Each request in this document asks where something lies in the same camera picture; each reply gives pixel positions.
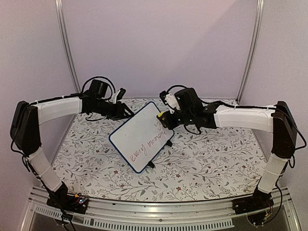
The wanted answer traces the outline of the yellow whiteboard eraser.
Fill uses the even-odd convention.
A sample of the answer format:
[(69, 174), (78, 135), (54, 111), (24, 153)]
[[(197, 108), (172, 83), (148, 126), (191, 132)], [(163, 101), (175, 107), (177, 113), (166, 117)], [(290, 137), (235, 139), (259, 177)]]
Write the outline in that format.
[(156, 117), (157, 119), (160, 119), (163, 115), (164, 115), (165, 112), (160, 112)]

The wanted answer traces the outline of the blue framed whiteboard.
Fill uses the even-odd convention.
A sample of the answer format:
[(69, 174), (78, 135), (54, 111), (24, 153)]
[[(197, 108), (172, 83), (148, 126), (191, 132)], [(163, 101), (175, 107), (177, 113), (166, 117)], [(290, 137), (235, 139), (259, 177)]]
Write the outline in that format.
[(141, 173), (174, 136), (157, 119), (160, 113), (148, 102), (132, 118), (109, 135), (109, 142), (136, 173)]

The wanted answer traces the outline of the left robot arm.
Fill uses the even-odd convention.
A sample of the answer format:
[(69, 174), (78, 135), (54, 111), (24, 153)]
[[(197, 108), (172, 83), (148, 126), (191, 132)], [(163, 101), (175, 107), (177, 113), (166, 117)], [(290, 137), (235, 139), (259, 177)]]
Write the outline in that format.
[(20, 154), (27, 171), (54, 193), (52, 199), (61, 209), (70, 207), (71, 197), (45, 154), (43, 127), (81, 114), (98, 114), (110, 120), (131, 118), (133, 111), (122, 102), (125, 93), (124, 88), (117, 90), (109, 78), (95, 76), (85, 81), (80, 92), (17, 103), (10, 128), (11, 151)]

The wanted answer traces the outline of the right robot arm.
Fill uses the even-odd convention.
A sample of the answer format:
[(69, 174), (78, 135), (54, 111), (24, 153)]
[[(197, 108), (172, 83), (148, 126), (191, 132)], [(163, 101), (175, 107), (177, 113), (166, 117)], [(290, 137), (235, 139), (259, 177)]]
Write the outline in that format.
[(198, 97), (194, 88), (185, 86), (174, 94), (164, 90), (159, 97), (169, 110), (160, 113), (157, 119), (169, 130), (180, 125), (194, 125), (198, 133), (201, 133), (201, 128), (224, 127), (272, 133), (272, 149), (265, 172), (257, 184), (255, 195), (249, 198), (249, 206), (253, 210), (259, 210), (267, 203), (267, 195), (299, 150), (297, 137), (302, 137), (286, 102), (278, 101), (269, 106), (236, 106), (222, 101), (206, 103)]

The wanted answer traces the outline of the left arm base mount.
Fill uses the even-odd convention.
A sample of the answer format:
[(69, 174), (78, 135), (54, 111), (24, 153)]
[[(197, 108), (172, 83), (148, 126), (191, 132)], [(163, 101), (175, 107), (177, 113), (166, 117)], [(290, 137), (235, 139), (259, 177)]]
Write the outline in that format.
[(69, 194), (66, 191), (57, 190), (51, 192), (47, 205), (78, 214), (85, 214), (88, 208), (89, 197), (81, 193)]

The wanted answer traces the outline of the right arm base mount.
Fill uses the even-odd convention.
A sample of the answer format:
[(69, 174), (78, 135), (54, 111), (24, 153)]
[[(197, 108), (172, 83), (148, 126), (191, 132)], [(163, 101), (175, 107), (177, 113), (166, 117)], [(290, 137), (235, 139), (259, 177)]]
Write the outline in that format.
[(259, 190), (255, 191), (251, 196), (232, 201), (232, 209), (237, 215), (269, 208), (273, 205), (271, 193), (263, 193)]

